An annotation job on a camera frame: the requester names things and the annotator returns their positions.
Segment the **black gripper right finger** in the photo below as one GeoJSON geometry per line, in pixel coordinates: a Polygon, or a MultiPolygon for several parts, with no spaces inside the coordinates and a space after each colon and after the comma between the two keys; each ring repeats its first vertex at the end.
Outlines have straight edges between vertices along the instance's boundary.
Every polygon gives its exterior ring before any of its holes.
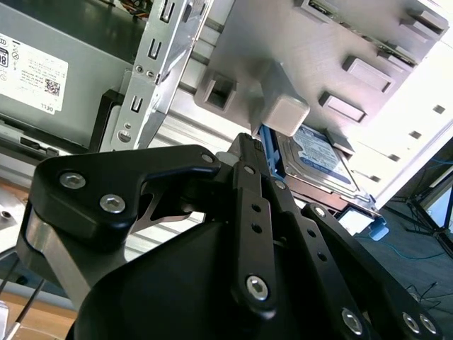
{"type": "Polygon", "coordinates": [[[443,339],[429,312],[340,223],[316,203],[299,208],[285,182],[265,170],[274,226],[289,258],[304,265],[290,288],[306,278],[312,291],[300,293],[313,339],[443,339]]]}

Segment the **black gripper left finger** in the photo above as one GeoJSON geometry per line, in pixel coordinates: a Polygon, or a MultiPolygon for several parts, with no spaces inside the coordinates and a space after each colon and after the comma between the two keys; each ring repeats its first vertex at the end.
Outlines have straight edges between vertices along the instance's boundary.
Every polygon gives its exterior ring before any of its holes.
{"type": "Polygon", "coordinates": [[[102,278],[203,223],[270,215],[266,169],[262,144],[243,133],[226,159],[199,145],[47,159],[35,170],[18,255],[81,308],[102,278]]]}

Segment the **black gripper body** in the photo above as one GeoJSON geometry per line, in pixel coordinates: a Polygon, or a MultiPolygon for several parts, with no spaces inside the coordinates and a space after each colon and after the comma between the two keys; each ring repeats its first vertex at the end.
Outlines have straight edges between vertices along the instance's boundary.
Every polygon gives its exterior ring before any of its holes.
{"type": "Polygon", "coordinates": [[[102,278],[71,339],[313,339],[302,261],[268,212],[206,222],[102,278]]]}

